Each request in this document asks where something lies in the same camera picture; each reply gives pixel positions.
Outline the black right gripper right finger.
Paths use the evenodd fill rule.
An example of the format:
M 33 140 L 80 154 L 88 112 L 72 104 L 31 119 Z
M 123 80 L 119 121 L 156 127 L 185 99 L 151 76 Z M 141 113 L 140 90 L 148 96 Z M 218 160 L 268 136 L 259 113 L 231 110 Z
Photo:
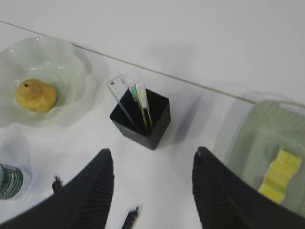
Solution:
M 303 229 L 305 219 L 259 194 L 209 149 L 193 158 L 193 197 L 204 229 Z

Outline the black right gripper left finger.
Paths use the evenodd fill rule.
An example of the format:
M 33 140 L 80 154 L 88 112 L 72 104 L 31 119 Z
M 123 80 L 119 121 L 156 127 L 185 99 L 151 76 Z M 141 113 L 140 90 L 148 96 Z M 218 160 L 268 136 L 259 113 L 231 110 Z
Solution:
M 113 159 L 102 149 L 69 183 L 2 229 L 103 229 L 113 197 Z

